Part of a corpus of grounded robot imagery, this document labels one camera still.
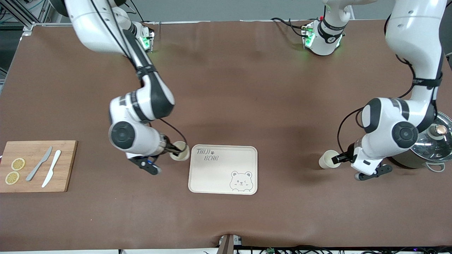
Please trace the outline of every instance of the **cooking pot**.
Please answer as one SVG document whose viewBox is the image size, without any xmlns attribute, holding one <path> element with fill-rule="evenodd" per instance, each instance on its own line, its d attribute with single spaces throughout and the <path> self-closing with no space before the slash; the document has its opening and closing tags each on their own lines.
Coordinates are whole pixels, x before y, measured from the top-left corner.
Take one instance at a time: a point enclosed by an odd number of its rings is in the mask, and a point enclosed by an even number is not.
<svg viewBox="0 0 452 254">
<path fill-rule="evenodd" d="M 408 151 L 392 158 L 398 163 L 412 168 L 427 168 L 439 173 L 446 168 L 444 162 L 452 160 L 452 121 L 442 112 L 427 130 L 419 133 L 418 140 Z"/>
</svg>

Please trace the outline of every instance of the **knife blade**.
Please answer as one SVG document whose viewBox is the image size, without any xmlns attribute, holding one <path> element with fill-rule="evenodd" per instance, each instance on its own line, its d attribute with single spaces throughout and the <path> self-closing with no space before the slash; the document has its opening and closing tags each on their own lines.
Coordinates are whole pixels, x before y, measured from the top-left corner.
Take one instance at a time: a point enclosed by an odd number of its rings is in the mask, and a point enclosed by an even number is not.
<svg viewBox="0 0 452 254">
<path fill-rule="evenodd" d="M 28 176 L 25 179 L 25 181 L 29 182 L 29 181 L 31 181 L 31 179 L 33 179 L 33 176 L 36 174 L 36 171 L 39 169 L 41 164 L 44 163 L 49 158 L 50 153 L 52 153 L 52 147 L 49 147 L 49 149 L 47 150 L 46 154 L 44 154 L 44 157 L 38 162 L 36 167 L 34 167 L 33 171 L 31 171 L 30 174 L 28 174 Z"/>
<path fill-rule="evenodd" d="M 53 156 L 52 165 L 50 165 L 49 172 L 47 173 L 46 179 L 44 180 L 44 182 L 43 182 L 43 184 L 41 186 L 42 188 L 44 188 L 49 183 L 50 179 L 52 178 L 52 176 L 53 176 L 53 168 L 55 167 L 55 164 L 57 163 L 58 158 L 60 157 L 60 154 L 61 154 L 61 150 L 57 150 L 55 152 L 55 155 Z"/>
</svg>

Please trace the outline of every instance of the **brown tabletop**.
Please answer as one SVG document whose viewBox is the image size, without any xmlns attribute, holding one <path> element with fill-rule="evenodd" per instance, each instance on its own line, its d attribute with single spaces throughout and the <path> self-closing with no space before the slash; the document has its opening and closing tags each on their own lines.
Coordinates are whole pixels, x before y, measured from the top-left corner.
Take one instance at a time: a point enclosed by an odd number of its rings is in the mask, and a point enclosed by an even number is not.
<svg viewBox="0 0 452 254">
<path fill-rule="evenodd" d="M 78 140 L 66 193 L 0 195 L 0 250 L 197 248 L 233 233 L 245 245 L 452 245 L 452 164 L 441 174 L 395 167 L 358 182 L 349 164 L 318 170 L 338 150 L 342 118 L 411 85 L 387 47 L 384 21 L 352 21 L 331 56 L 302 49 L 271 22 L 156 26 L 151 54 L 176 98 L 167 120 L 195 144 L 254 146 L 255 195 L 189 191 L 189 161 L 159 159 L 152 176 L 108 141 L 112 98 L 139 87 L 128 61 L 91 52 L 71 27 L 24 37 L 0 99 L 7 141 Z M 452 115 L 444 67 L 438 109 Z M 154 124 L 173 141 L 178 135 Z M 364 132 L 350 119 L 344 146 Z"/>
</svg>

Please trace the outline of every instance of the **bear face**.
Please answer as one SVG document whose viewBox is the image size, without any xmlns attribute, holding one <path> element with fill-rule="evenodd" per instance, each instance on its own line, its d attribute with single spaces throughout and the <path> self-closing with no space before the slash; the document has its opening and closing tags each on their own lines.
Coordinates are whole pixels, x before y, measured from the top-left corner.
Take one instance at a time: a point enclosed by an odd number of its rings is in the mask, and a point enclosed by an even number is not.
<svg viewBox="0 0 452 254">
<path fill-rule="evenodd" d="M 232 190 L 237 191 L 250 191 L 253 188 L 253 182 L 251 181 L 251 172 L 240 174 L 237 171 L 231 173 L 232 180 L 229 184 Z"/>
</svg>

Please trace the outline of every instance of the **blue cable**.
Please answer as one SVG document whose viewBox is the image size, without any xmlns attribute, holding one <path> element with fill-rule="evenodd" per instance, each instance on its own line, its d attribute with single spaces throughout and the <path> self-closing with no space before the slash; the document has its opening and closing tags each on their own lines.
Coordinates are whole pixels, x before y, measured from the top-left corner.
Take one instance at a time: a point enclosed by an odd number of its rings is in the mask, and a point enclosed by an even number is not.
<svg viewBox="0 0 452 254">
<path fill-rule="evenodd" d="M 33 5 L 33 7 L 31 7 L 30 9 L 28 9 L 28 10 L 32 10 L 33 8 L 35 8 L 36 6 L 38 6 L 38 5 L 40 5 L 42 2 L 43 2 L 44 0 L 41 0 L 41 1 L 39 1 L 39 3 L 37 3 L 37 4 L 35 4 L 35 5 Z M 3 20 L 3 21 L 1 21 L 0 22 L 0 24 L 3 24 L 3 23 L 5 23 L 6 21 L 8 21 L 8 20 L 10 20 L 10 19 L 12 19 L 12 18 L 14 18 L 14 17 L 10 17 L 10 18 L 7 18 L 7 19 L 5 19 L 5 20 Z"/>
</svg>

